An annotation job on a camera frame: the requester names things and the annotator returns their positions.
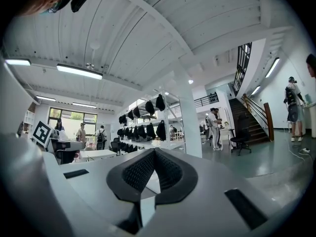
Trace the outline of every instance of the white pants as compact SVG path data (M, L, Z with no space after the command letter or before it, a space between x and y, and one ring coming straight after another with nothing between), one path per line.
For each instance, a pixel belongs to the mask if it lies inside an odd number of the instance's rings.
M211 131L213 134L213 147L218 148L217 142L218 142L218 138L219 138L219 130L217 127L212 126Z

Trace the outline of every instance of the stair railing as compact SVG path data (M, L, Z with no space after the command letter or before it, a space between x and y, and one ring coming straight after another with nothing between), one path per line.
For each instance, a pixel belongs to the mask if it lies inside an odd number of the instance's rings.
M268 132L269 132L269 139L270 141L274 141L275 134L274 134L274 129L273 129L272 115L271 115L269 103L264 103L263 104L264 109L263 109L252 99L248 98L246 94L243 94L241 99L244 101L249 112L250 113L255 112L257 116L259 116L263 120L263 122L267 125Z

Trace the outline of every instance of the gray floor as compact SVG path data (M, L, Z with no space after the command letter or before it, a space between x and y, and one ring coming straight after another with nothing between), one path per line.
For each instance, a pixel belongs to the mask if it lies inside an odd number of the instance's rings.
M252 153L247 150L237 156L237 152L231 153L228 144L224 145L223 151L213 151L210 141L202 139L202 157L214 160L226 165L233 172L246 177L255 177L260 175L280 172L290 166L309 161L309 156L299 155L298 152L303 148L309 148L313 159L316 155L316 139L310 135L304 136L302 142L291 142L290 134L286 131L275 130L275 141L251 146Z

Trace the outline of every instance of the black mesh panel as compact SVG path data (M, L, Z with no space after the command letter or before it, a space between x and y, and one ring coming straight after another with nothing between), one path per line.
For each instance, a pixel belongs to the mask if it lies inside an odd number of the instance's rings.
M142 192L154 171L154 154L149 154L140 161L127 167L122 174L123 180Z
M181 167L157 152L155 154L155 170L159 177L161 191L171 188L182 178Z

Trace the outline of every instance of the black railing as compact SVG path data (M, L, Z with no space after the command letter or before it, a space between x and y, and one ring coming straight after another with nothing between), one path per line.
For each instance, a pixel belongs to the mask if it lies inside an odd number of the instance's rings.
M246 75L246 71L247 71L248 63L250 59L251 46L252 46L252 43L248 43L248 44L240 45L238 47L237 71L235 74L235 80L233 84L235 95L238 94L242 81Z
M194 105L195 105L196 108L198 108L198 107L202 107L202 106L205 106L205 105L210 105L210 104L213 104L213 103L216 103L216 102L219 102L218 101L218 96L217 96L217 93L214 93L214 94L210 94L209 96L202 97L202 98L194 100ZM174 112L174 114L180 113L181 112L181 107L180 107L180 105L173 106L173 107L171 107L171 110Z

